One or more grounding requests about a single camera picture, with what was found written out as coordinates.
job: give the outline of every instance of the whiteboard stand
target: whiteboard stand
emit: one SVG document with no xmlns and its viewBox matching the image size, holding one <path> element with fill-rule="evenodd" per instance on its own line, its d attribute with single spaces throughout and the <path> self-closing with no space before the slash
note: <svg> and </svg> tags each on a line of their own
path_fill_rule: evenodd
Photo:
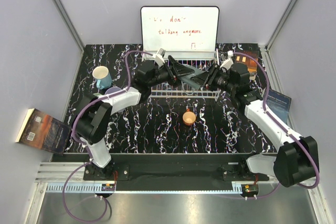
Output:
<svg viewBox="0 0 336 224">
<path fill-rule="evenodd" d="M 163 48 L 182 64 L 201 70 L 219 64 L 216 39 L 219 9 L 216 6 L 144 6 L 141 8 L 143 50 L 155 54 Z M 142 54 L 142 60 L 154 60 Z M 219 98 L 221 91 L 193 90 L 182 83 L 177 88 L 168 83 L 152 88 L 152 98 Z"/>
</svg>

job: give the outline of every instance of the book cover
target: book cover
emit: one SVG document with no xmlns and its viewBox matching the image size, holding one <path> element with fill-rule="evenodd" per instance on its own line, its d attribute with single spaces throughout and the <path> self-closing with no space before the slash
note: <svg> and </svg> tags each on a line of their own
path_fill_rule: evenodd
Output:
<svg viewBox="0 0 336 224">
<path fill-rule="evenodd" d="M 259 52 L 258 51 L 239 51 L 239 52 L 242 52 L 243 54 L 246 54 L 246 55 L 249 55 L 251 57 L 253 57 L 255 60 L 258 60 L 258 54 Z M 245 65 L 247 65 L 247 70 L 250 72 L 250 80 L 255 80 L 256 79 L 256 75 L 257 75 L 257 64 L 245 57 L 245 56 L 236 56 L 236 62 L 240 62 L 240 63 L 243 63 Z"/>
<path fill-rule="evenodd" d="M 275 115 L 277 115 L 284 123 L 287 124 L 291 100 L 292 99 L 290 97 L 270 89 L 268 92 L 266 104 Z"/>
<path fill-rule="evenodd" d="M 69 125 L 37 109 L 28 110 L 16 142 L 63 154 L 70 138 Z"/>
</svg>

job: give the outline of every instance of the purple cable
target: purple cable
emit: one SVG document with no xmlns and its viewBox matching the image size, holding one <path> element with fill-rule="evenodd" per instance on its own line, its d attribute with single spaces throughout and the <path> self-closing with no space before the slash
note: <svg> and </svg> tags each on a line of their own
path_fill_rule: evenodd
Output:
<svg viewBox="0 0 336 224">
<path fill-rule="evenodd" d="M 93 198 L 96 198 L 96 196 L 95 196 L 95 195 L 88 196 L 88 197 L 82 199 L 82 200 L 81 200 L 80 202 L 78 202 L 77 204 L 75 204 L 73 207 L 68 208 L 68 209 L 69 209 L 69 211 L 71 211 L 71 210 L 75 209 L 76 207 L 80 206 L 83 202 L 85 202 L 85 201 L 87 201 L 87 200 L 89 200 L 89 199 L 93 199 Z M 55 216 L 61 216 L 61 215 L 67 214 L 66 211 L 65 211 L 65 212 L 61 212 L 61 213 L 59 213 L 58 210 L 55 209 L 55 206 L 54 206 L 54 204 L 53 204 L 53 201 L 50 203 L 50 205 L 51 205 L 51 210 L 53 211 L 53 214 L 54 214 Z"/>
<path fill-rule="evenodd" d="M 83 116 L 83 114 L 85 113 L 85 111 L 86 111 L 89 107 L 91 107 L 92 105 L 96 104 L 96 103 L 99 102 L 99 101 L 105 100 L 105 99 L 107 99 L 107 98 L 115 97 L 116 95 L 119 95 L 119 94 L 123 94 L 123 93 L 125 93 L 126 91 L 128 91 L 128 90 L 130 89 L 130 86 L 131 86 L 131 72 L 130 72 L 130 68 L 129 68 L 129 65 L 128 65 L 128 55 L 131 54 L 131 53 L 133 53 L 133 52 L 138 52 L 138 53 L 147 54 L 147 55 L 152 56 L 152 54 L 149 53 L 149 52 L 138 51 L 138 50 L 128 51 L 128 52 L 126 53 L 126 55 L 125 55 L 125 64 L 126 64 L 126 70 L 127 70 L 127 76 L 128 76 L 128 85 L 127 85 L 127 87 L 126 87 L 125 89 L 123 89 L 123 90 L 120 90 L 120 91 L 118 91 L 118 92 L 114 92 L 114 93 L 109 94 L 109 95 L 102 96 L 102 97 L 100 97 L 100 98 L 94 100 L 93 102 L 90 102 L 88 105 L 86 105 L 86 106 L 79 112 L 78 116 L 76 117 L 76 119 L 75 119 L 75 121 L 74 121 L 74 123 L 73 123 L 73 125 L 72 125 L 72 133 L 71 133 L 72 138 L 73 138 L 76 142 L 78 142 L 78 143 L 80 143 L 80 144 L 83 144 L 83 145 L 86 145 L 86 143 L 83 142 L 83 141 L 81 141 L 80 138 L 76 135 L 76 127 L 77 127 L 77 124 L 78 124 L 79 119 Z M 92 163 L 91 161 L 93 160 L 93 155 L 92 155 L 92 153 L 91 153 L 91 151 L 90 151 L 89 148 L 86 148 L 86 150 L 87 150 L 87 152 L 88 152 L 88 154 L 89 154 L 89 156 L 90 156 L 90 162 L 81 165 L 80 167 L 78 167 L 77 169 L 75 169 L 75 170 L 70 174 L 70 176 L 67 178 L 66 182 L 64 183 L 63 191 L 62 191 L 62 198 L 63 198 L 63 205 L 64 205 L 64 208 L 65 208 L 65 211 L 67 212 L 67 214 L 68 214 L 69 216 L 71 216 L 71 217 L 74 218 L 75 220 L 78 220 L 78 221 L 81 221 L 81 222 L 84 222 L 84 223 L 95 223 L 95 222 L 101 220 L 101 219 L 104 217 L 104 215 L 106 214 L 108 202 L 107 202 L 107 200 L 106 200 L 105 198 L 103 198 L 104 201 L 105 201 L 105 203 L 106 203 L 106 204 L 105 204 L 105 210 L 104 210 L 103 214 L 102 214 L 101 217 L 99 217 L 98 219 L 96 219 L 96 220 L 90 220 L 90 221 L 81 220 L 81 219 L 77 218 L 76 216 L 74 216 L 74 215 L 70 212 L 70 210 L 68 209 L 67 204 L 66 204 L 66 202 L 65 202 L 65 186 L 68 184 L 69 179 L 70 179 L 70 178 L 72 177 L 72 175 L 75 174 L 75 172 L 77 172 L 79 169 L 81 169 L 82 167 L 85 167 L 86 165 L 89 165 L 89 164 Z"/>
<path fill-rule="evenodd" d="M 266 112 L 266 114 L 287 134 L 288 131 L 285 127 L 283 127 L 283 125 L 271 114 L 267 111 L 266 109 L 266 100 L 267 100 L 267 97 L 268 97 L 268 92 L 269 92 L 269 80 L 268 80 L 268 76 L 264 70 L 264 68 L 260 65 L 260 63 L 255 60 L 253 57 L 251 57 L 250 55 L 247 55 L 247 54 L 244 54 L 242 52 L 234 52 L 235 55 L 241 55 L 241 56 L 245 56 L 247 58 L 249 58 L 250 60 L 253 60 L 257 65 L 258 67 L 261 69 L 262 73 L 264 74 L 265 76 L 265 79 L 266 79 L 266 91 L 265 91 L 265 94 L 264 94 L 264 99 L 263 99 L 263 102 L 262 102 L 262 107 L 264 109 L 264 111 Z M 296 139 L 292 134 L 289 134 L 290 138 L 293 139 L 297 144 L 298 146 L 302 149 L 302 151 L 304 152 L 304 154 L 307 156 L 308 160 L 310 161 L 312 167 L 314 168 L 314 172 L 315 172 L 315 175 L 316 175 L 316 180 L 315 180 L 315 183 L 311 186 L 306 186 L 306 185 L 303 185 L 301 183 L 299 183 L 300 186 L 306 188 L 306 189 L 314 189 L 315 187 L 318 186 L 319 182 L 320 182 L 320 173 L 319 173 L 319 170 L 317 168 L 317 165 L 315 164 L 313 158 L 310 156 L 309 152 L 306 150 L 306 148 L 299 142 L 298 139 Z"/>
<path fill-rule="evenodd" d="M 79 166 L 78 168 L 76 168 L 76 169 L 70 174 L 70 176 L 67 178 L 67 180 L 65 181 L 64 186 L 63 186 L 63 190 L 62 190 L 62 200 L 63 200 L 63 206 L 64 206 L 64 208 L 65 208 L 65 211 L 66 211 L 67 214 L 68 214 L 69 216 L 71 216 L 73 219 L 78 220 L 78 221 L 83 222 L 83 223 L 95 223 L 95 222 L 97 222 L 97 221 L 100 221 L 100 220 L 104 217 L 104 215 L 106 214 L 106 211 L 107 211 L 107 205 L 108 205 L 108 201 L 107 201 L 107 199 L 105 199 L 104 197 L 102 197 L 102 199 L 103 199 L 104 202 L 105 202 L 105 210 L 104 210 L 103 214 L 102 214 L 99 218 L 97 218 L 97 219 L 95 219 L 95 220 L 82 220 L 82 219 L 79 219 L 78 217 L 74 216 L 74 215 L 70 212 L 70 210 L 68 209 L 67 204 L 66 204 L 66 202 L 65 202 L 65 188 L 66 188 L 66 186 L 67 186 L 67 184 L 68 184 L 70 178 L 71 178 L 71 177 L 72 177 L 72 176 L 73 176 L 79 169 L 81 169 L 82 167 L 85 167 L 85 166 L 87 166 L 87 165 L 89 165 L 89 164 L 91 164 L 91 163 L 92 163 L 92 162 L 88 162 L 88 163 L 85 163 L 85 164 Z"/>
</svg>

